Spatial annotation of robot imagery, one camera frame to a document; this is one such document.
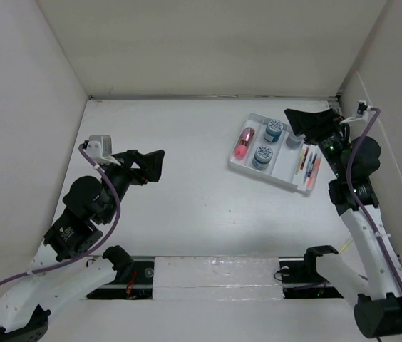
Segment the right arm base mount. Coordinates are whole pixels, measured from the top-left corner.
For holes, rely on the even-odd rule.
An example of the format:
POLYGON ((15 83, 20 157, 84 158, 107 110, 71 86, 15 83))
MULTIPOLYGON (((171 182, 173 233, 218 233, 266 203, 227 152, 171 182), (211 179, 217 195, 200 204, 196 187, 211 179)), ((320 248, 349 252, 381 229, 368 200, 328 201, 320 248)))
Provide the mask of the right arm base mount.
POLYGON ((342 299, 325 278, 306 270, 302 259, 283 259, 274 279, 282 285, 284 299, 342 299))

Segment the pink capped tube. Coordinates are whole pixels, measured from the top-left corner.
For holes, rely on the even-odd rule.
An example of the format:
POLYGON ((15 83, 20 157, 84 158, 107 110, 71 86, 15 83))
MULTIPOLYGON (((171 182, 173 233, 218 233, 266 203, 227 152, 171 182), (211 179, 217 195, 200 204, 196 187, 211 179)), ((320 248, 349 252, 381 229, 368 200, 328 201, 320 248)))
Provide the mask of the pink capped tube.
POLYGON ((248 147, 250 143, 253 141, 254 135, 255 135, 254 128, 246 127, 242 131, 236 144, 236 147, 234 149, 234 156, 236 159, 241 160, 247 154, 248 147))

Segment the grey clear small jar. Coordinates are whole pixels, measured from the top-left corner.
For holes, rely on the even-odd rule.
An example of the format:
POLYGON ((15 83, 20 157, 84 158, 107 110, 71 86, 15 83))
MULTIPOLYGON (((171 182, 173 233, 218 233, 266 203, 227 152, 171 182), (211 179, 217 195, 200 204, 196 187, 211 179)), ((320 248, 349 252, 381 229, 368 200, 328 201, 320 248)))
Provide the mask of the grey clear small jar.
POLYGON ((301 145, 303 140, 304 139, 302 136, 295 135, 293 132, 290 132, 287 136, 286 144, 287 144, 288 148, 296 149, 301 145))

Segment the blue patterned lid jar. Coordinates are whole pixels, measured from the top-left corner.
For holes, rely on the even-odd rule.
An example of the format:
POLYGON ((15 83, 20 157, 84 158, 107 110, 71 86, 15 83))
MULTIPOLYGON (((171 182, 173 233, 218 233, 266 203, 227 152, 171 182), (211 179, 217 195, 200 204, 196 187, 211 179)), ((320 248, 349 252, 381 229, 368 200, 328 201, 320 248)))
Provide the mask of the blue patterned lid jar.
POLYGON ((252 165, 258 170, 265 170, 273 157, 273 150, 267 145, 257 147, 252 160, 252 165))

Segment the black red pen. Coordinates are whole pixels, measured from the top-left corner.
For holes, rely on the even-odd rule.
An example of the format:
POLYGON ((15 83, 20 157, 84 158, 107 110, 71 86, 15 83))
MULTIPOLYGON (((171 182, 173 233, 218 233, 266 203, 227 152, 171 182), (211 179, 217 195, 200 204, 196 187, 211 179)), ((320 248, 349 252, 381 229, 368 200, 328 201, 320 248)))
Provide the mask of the black red pen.
POLYGON ((308 158, 308 156, 309 156, 310 147, 306 147, 306 149, 307 149, 306 155, 305 155, 304 161, 303 161, 303 163, 302 163, 301 168, 300 168, 299 171, 302 171, 302 170, 304 169, 304 166, 305 166, 305 164, 306 164, 306 160, 307 160, 307 158, 308 158))

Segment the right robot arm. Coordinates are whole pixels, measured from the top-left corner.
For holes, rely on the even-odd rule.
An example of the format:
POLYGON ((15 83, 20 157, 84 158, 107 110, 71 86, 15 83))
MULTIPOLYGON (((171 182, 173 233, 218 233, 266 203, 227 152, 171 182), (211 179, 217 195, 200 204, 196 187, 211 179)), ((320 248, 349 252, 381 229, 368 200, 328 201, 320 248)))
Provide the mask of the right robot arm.
POLYGON ((370 181, 380 167, 381 147, 368 133, 381 111, 367 105, 359 110, 372 112, 373 117, 355 139, 349 136, 347 120, 332 109, 318 113, 286 109, 284 113, 293 133, 317 146, 333 171, 330 200, 350 232, 366 273, 355 272, 329 245, 308 248, 302 271, 312 281, 323 278, 333 285, 352 307, 362 335, 380 341, 402 335, 402 266, 381 221, 370 181))

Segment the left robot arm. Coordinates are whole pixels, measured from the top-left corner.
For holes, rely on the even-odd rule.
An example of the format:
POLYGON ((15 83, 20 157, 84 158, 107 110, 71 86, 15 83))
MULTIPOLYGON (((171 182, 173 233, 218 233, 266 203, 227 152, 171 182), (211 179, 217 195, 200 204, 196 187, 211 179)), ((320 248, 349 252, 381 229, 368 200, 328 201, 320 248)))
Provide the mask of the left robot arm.
POLYGON ((128 188, 158 182, 162 174, 164 150, 94 157, 89 145, 79 145, 79 152, 100 176, 83 176, 71 185, 64 211, 45 233, 27 271, 0 281, 0 286, 15 282, 0 298, 0 341, 40 341, 65 305, 131 276, 133 258, 115 245, 71 279, 57 282, 60 269, 105 244, 118 225, 128 188))

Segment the clear blue pen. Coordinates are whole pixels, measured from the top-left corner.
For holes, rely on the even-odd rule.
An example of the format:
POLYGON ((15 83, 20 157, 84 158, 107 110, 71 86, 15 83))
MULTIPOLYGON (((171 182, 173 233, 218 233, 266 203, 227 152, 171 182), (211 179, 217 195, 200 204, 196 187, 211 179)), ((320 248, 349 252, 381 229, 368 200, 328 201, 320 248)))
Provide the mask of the clear blue pen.
POLYGON ((313 172, 313 169, 314 169, 314 166, 315 166, 315 162, 316 162, 317 157, 318 157, 318 154, 316 153, 316 154, 313 156, 313 158, 311 159, 311 162, 310 162, 309 166, 308 166, 307 169, 306 169, 306 174, 305 174, 304 181, 307 181, 307 180, 311 177, 311 174, 312 174, 312 172, 313 172))

